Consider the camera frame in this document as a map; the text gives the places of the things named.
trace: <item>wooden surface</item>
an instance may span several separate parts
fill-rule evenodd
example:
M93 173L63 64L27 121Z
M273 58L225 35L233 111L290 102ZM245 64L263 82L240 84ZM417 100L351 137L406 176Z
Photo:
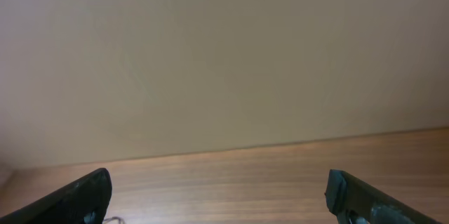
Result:
M323 193L329 169L343 169L449 222L448 153L449 129L439 129L22 170L6 185L0 214L106 167L114 188L107 216L128 224L336 223Z

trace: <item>wooden table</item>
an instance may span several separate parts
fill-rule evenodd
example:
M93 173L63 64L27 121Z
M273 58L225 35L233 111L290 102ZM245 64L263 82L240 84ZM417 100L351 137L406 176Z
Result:
M127 224L336 223L323 195L329 169L449 222L449 129L21 170L0 194L0 215L98 167L112 177L107 216Z

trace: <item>beige wall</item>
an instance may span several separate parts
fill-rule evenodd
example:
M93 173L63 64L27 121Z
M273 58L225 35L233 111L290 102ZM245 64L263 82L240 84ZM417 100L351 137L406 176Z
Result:
M447 126L448 1L0 0L0 158Z

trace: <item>black object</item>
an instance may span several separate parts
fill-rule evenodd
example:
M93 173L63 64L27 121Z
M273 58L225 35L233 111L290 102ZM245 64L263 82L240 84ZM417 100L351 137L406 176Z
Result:
M345 171L330 170L325 195L339 224L439 223Z
M112 194L105 168L0 218L0 224L101 224Z

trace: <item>wire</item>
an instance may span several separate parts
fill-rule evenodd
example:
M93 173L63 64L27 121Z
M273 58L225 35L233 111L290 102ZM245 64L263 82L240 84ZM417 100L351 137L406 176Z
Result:
M117 220L119 222L119 224L126 224L124 219L122 219L120 217L116 217L116 216L104 219L103 224L110 223L113 220Z

